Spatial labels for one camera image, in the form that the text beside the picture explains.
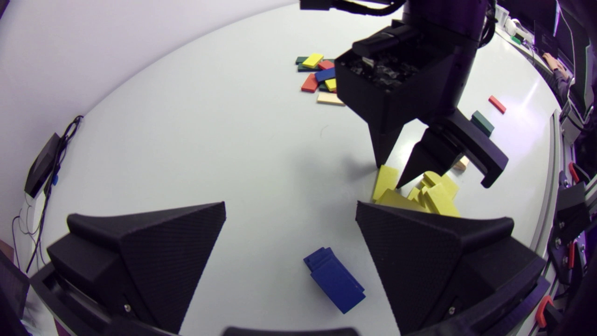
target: green block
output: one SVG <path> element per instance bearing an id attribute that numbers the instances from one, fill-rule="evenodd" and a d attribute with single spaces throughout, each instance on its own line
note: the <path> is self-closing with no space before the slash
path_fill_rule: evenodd
<path id="1" fill-rule="evenodd" d="M 297 65 L 297 71 L 299 72 L 318 72 L 321 69 L 315 67 L 315 69 L 311 69 L 311 68 L 307 68 L 306 66 L 304 66 L 302 63 L 299 63 Z"/>
<path id="2" fill-rule="evenodd" d="M 319 85 L 319 91 L 323 91 L 323 92 L 330 92 L 330 91 L 328 90 L 328 87 L 327 87 L 327 85 L 325 85 L 325 82 L 323 82 L 323 83 L 321 83 L 321 84 Z"/>
<path id="3" fill-rule="evenodd" d="M 495 129 L 489 120 L 487 120 L 479 111 L 475 111 L 475 113 L 473 113 L 473 117 L 470 119 L 470 121 L 488 137 L 491 136 L 491 133 Z"/>
<path id="4" fill-rule="evenodd" d="M 304 62 L 304 60 L 306 60 L 307 58 L 309 58 L 309 56 L 298 56 L 296 63 L 295 64 L 301 64 Z"/>

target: blue block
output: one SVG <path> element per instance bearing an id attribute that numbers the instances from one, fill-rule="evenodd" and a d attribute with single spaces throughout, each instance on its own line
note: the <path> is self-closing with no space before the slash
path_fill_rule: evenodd
<path id="1" fill-rule="evenodd" d="M 342 269 L 346 273 L 346 276 L 351 279 L 351 281 L 361 290 L 361 292 L 365 291 L 365 288 L 363 288 L 363 286 L 361 286 L 361 284 L 358 281 L 356 281 L 355 277 L 353 277 L 352 274 L 348 272 L 346 267 L 344 267 L 344 265 L 336 258 L 336 256 L 334 255 L 334 251 L 332 251 L 331 248 L 320 248 L 317 251 L 310 254 L 309 256 L 305 257 L 303 261 L 305 264 L 307 264 L 309 270 L 313 272 L 317 268 L 319 268 L 323 263 L 327 262 L 330 258 L 334 258 L 338 262 L 340 267 L 342 267 Z"/>
<path id="2" fill-rule="evenodd" d="M 365 294 L 346 276 L 335 258 L 329 259 L 313 271 L 311 277 L 343 314 L 365 298 Z"/>
<path id="3" fill-rule="evenodd" d="M 315 79 L 318 82 L 323 82 L 334 77 L 336 77 L 336 68 L 329 68 L 326 70 L 315 72 Z"/>
<path id="4" fill-rule="evenodd" d="M 312 272 L 317 268 L 317 265 L 325 259 L 327 256 L 334 255 L 332 249 L 330 248 L 320 248 L 317 251 L 310 254 L 308 257 L 303 259 L 304 263 L 307 264 L 307 267 Z"/>

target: white wall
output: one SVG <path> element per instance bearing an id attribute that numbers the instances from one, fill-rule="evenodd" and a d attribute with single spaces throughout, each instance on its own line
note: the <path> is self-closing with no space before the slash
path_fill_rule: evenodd
<path id="1" fill-rule="evenodd" d="M 295 1 L 12 0 L 0 19 L 0 239 L 12 245 L 27 171 L 52 133 L 181 45 Z"/>

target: desk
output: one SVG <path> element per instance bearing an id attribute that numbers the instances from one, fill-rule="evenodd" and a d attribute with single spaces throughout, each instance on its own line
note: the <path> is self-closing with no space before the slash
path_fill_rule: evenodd
<path id="1" fill-rule="evenodd" d="M 537 54 L 533 50 L 528 49 L 524 45 L 517 44 L 516 42 L 512 41 L 512 37 L 502 28 L 496 27 L 496 35 L 499 35 L 506 42 L 508 42 L 510 45 L 512 45 L 514 48 L 520 51 L 530 62 L 534 62 L 540 65 L 543 69 L 553 73 L 553 71 L 547 66 L 547 64 L 545 64 L 545 60 L 543 60 L 541 55 Z"/>
<path id="2" fill-rule="evenodd" d="M 66 217 L 120 215 L 226 202 L 227 220 L 180 333 L 219 335 L 230 325 L 266 329 L 354 326 L 396 335 L 381 281 L 355 222 L 377 169 L 367 125 L 347 107 L 300 91 L 294 59 L 336 57 L 390 17 L 300 11 L 250 17 L 165 56 L 87 114 L 53 189 L 44 249 L 67 233 Z M 488 101 L 493 94 L 504 115 Z M 470 218 L 510 216 L 530 245 L 546 190 L 549 118 L 558 107 L 535 69 L 507 42 L 479 50 L 460 101 L 496 127 L 510 158 L 490 188 L 472 165 L 450 172 L 456 205 Z M 403 169 L 425 126 L 404 127 L 388 165 Z M 321 246 L 365 288 L 342 315 L 309 276 L 303 257 Z"/>

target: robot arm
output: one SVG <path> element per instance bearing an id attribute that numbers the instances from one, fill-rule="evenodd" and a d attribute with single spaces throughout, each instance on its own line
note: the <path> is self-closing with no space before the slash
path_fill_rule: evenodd
<path id="1" fill-rule="evenodd" d="M 338 96 L 369 125 L 378 166 L 404 124 L 418 118 L 429 128 L 413 148 L 398 182 L 427 170 L 444 174 L 462 155 L 490 187 L 508 158 L 458 110 L 478 48 L 495 29 L 495 0 L 376 1 L 381 9 L 344 0 L 301 0 L 301 9 L 387 15 L 404 5 L 401 21 L 356 41 L 336 59 Z"/>

